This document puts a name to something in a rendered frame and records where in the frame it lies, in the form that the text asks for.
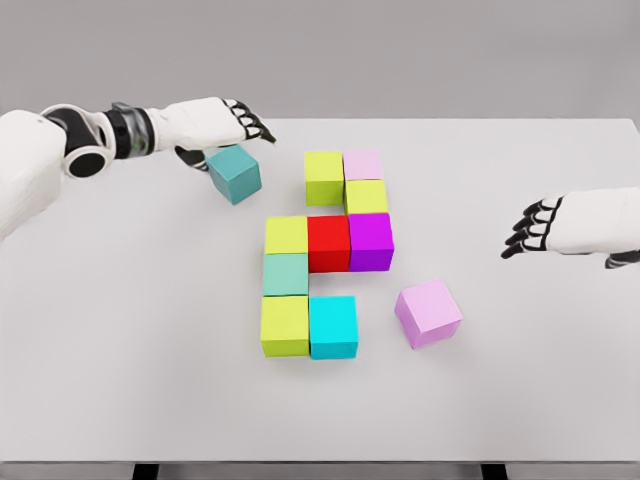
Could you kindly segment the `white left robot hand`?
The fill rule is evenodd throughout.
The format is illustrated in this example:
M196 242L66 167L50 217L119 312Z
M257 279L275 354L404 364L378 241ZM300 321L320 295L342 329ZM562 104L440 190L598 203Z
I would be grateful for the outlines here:
M189 167L207 172L205 152L260 139L276 143L263 120L245 103L235 99L208 97L179 102L164 110L169 121L171 144Z

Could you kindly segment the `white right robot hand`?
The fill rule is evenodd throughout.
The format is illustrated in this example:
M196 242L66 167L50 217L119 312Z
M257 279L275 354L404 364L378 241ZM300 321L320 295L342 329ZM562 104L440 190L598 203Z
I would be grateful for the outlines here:
M605 267L640 263L640 189L574 191L538 200L522 212L503 259L529 252L607 256Z

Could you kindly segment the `teal cube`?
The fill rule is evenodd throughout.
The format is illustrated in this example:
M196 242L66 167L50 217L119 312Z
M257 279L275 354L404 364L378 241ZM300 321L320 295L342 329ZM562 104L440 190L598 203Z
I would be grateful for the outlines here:
M232 205L262 188L257 160L240 145L219 149L206 158L206 165L214 186Z

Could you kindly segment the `yellow-green cube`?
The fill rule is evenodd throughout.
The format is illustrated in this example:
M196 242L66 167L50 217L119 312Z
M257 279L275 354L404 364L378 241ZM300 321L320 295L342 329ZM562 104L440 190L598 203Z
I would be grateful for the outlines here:
M344 170L340 151L310 151L304 154L307 206L343 204Z
M266 219L265 254L305 254L307 252L306 216L272 216Z
M309 356L309 297L263 297L260 342L266 357Z
M387 189L382 179L347 180L344 194L345 212L351 214L387 213Z

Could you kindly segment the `light pink cube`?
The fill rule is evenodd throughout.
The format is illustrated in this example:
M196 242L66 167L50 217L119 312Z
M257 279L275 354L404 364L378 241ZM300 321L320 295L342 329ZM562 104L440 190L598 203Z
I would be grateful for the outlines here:
M384 178L381 154L376 149L342 151L346 180L380 180Z
M402 289L394 312L412 349L450 338L463 321L460 308L440 278Z

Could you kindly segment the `red cube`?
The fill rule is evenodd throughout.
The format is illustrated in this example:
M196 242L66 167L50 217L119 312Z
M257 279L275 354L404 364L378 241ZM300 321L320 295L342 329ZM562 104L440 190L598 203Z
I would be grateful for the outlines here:
M349 270L351 242L346 215L309 216L307 231L310 273Z

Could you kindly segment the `mint green cube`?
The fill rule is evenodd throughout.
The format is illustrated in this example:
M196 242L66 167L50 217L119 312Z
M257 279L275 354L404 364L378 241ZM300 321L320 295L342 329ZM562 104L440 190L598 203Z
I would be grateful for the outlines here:
M265 255L262 294L264 296L307 296L309 294L308 255Z

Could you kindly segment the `purple cube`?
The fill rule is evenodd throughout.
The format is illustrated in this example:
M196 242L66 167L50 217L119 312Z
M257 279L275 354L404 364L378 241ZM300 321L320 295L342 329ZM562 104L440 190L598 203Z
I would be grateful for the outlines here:
M395 252L388 213L350 214L351 272L389 271Z

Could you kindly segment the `cyan cube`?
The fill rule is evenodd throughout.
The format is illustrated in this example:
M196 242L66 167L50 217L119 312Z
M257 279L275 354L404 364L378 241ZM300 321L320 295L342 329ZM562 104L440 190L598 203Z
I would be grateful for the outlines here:
M353 359L359 347L354 296L309 298L310 356L314 360Z

